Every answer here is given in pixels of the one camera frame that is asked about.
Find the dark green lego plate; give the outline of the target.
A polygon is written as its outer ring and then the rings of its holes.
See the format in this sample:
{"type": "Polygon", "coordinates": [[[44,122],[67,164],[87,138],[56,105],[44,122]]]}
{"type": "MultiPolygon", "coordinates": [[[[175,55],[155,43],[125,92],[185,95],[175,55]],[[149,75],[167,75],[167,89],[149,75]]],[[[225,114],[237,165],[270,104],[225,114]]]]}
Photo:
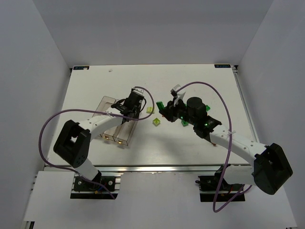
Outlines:
{"type": "Polygon", "coordinates": [[[157,101],[156,102],[156,105],[158,107],[159,110],[163,110],[164,109],[164,105],[163,105],[163,102],[162,101],[157,101]]]}

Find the pale green curved lego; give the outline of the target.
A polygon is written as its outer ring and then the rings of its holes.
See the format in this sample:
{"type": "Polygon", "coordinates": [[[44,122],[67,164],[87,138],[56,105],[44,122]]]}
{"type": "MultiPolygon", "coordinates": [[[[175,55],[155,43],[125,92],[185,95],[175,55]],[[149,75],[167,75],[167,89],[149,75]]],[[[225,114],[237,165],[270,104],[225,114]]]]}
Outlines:
{"type": "Polygon", "coordinates": [[[154,109],[153,109],[153,107],[147,107],[146,113],[148,113],[148,114],[154,114],[154,109]]]}

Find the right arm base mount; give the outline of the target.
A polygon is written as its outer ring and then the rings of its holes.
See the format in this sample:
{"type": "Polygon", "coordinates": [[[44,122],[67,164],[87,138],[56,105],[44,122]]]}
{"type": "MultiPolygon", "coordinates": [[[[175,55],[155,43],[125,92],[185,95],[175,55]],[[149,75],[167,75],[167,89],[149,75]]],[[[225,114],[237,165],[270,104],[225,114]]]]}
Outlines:
{"type": "MultiPolygon", "coordinates": [[[[198,176],[195,183],[199,188],[201,202],[213,202],[218,182],[215,176],[198,176]]],[[[229,185],[223,180],[216,201],[227,202],[241,187],[240,184],[229,185]]]]}

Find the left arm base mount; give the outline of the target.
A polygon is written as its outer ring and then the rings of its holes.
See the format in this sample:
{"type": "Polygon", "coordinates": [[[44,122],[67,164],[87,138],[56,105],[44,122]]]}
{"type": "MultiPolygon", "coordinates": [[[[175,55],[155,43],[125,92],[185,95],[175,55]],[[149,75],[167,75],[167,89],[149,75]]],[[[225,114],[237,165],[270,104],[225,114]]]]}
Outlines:
{"type": "Polygon", "coordinates": [[[75,175],[71,187],[70,199],[107,199],[114,200],[118,196],[121,183],[121,174],[104,173],[101,176],[100,185],[84,181],[80,176],[75,175]]]}

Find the lime green square lego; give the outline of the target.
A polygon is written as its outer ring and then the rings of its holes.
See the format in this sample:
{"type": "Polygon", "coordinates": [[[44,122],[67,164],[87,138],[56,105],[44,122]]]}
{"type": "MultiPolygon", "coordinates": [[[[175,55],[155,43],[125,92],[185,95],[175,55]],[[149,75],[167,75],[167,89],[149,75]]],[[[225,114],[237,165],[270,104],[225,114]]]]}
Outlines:
{"type": "Polygon", "coordinates": [[[155,119],[153,119],[152,123],[153,123],[155,126],[158,126],[158,125],[161,123],[161,121],[160,121],[158,118],[155,118],[155,119]]]}

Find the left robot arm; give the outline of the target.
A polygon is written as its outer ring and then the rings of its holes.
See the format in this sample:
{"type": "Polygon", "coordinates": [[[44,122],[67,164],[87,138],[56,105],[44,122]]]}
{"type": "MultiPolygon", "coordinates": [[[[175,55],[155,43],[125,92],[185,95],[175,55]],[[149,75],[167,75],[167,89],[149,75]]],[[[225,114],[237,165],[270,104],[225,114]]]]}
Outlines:
{"type": "Polygon", "coordinates": [[[100,183],[101,173],[88,159],[91,141],[105,131],[121,126],[129,117],[140,116],[143,90],[133,88],[123,102],[111,105],[105,115],[96,115],[85,121],[67,121],[53,147],[53,151],[87,180],[100,183]]]}

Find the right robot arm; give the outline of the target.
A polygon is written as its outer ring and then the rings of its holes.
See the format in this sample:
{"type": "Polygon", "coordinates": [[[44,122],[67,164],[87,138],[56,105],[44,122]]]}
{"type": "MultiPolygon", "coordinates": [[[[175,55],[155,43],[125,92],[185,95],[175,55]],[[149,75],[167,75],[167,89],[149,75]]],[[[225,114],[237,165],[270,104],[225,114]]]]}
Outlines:
{"type": "Polygon", "coordinates": [[[274,195],[292,176],[292,168],[278,144],[267,146],[229,131],[220,121],[208,115],[200,98],[191,97],[186,103],[179,100],[177,104],[169,101],[166,106],[162,102],[156,104],[159,113],[168,121],[180,119],[191,124],[200,138],[230,149],[248,162],[247,166],[221,166],[214,174],[215,181],[221,181],[221,187],[254,185],[264,193],[274,195]]]}

